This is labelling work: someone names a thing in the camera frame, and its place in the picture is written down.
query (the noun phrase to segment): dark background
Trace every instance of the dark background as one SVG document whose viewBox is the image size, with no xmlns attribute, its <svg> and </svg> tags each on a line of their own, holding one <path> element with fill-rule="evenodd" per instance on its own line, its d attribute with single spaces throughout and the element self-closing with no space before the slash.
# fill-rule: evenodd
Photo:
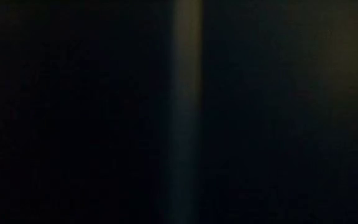
<svg viewBox="0 0 358 224">
<path fill-rule="evenodd" d="M 358 4 L 204 2 L 199 223 L 358 223 Z M 172 3 L 0 4 L 0 222 L 163 223 Z"/>
</svg>

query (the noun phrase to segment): dark wall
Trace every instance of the dark wall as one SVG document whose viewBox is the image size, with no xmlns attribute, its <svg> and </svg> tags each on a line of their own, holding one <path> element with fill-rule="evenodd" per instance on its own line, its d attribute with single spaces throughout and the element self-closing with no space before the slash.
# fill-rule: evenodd
<svg viewBox="0 0 358 224">
<path fill-rule="evenodd" d="M 0 4 L 0 217 L 158 222 L 169 8 Z"/>
<path fill-rule="evenodd" d="M 201 223 L 358 223 L 358 3 L 203 14 Z"/>
</svg>

